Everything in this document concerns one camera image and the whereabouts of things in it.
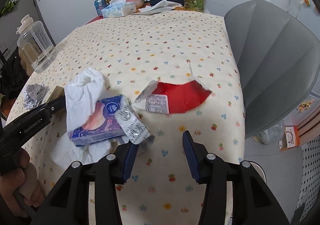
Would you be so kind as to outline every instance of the floral tablecloth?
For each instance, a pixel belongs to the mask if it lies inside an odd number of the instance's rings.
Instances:
[[[137,156],[127,183],[116,186],[124,225],[197,224],[205,185],[197,185],[191,177],[182,133],[189,130],[196,142],[225,161],[239,163],[244,157],[242,91],[223,17],[169,11],[103,19],[75,29],[57,49],[55,61],[28,80],[28,84],[49,86],[45,99],[55,86],[65,86],[88,67],[104,74],[113,96],[125,94],[131,101],[151,80],[192,81],[190,65],[193,75],[210,88],[206,101],[184,114],[137,110],[156,139],[147,152]],[[26,111],[22,102],[20,95],[8,121]],[[45,194],[64,172],[52,162],[50,151],[65,131],[65,118],[54,117],[24,146],[38,169]],[[93,190],[89,201],[94,224]],[[231,213],[229,184],[226,223]]]

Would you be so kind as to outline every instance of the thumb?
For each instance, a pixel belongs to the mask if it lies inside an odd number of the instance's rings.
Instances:
[[[13,192],[19,188],[25,180],[22,169],[16,169],[0,177],[0,193],[4,200],[12,197]]]

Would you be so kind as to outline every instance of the gray chair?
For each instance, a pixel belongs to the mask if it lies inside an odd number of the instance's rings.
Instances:
[[[246,138],[297,107],[319,75],[320,42],[291,15],[251,0],[225,16],[242,86]]]

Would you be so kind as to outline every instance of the purple tissue packet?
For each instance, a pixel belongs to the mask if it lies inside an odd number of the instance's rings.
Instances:
[[[88,121],[70,133],[70,140],[77,146],[86,146],[106,139],[125,135],[114,114],[121,107],[122,95],[97,101]]]

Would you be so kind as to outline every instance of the gray tile floor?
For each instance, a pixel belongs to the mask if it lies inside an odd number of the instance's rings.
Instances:
[[[297,207],[302,183],[303,157],[300,147],[279,151],[279,145],[245,141],[244,159],[259,164],[266,173],[267,185],[289,221]]]

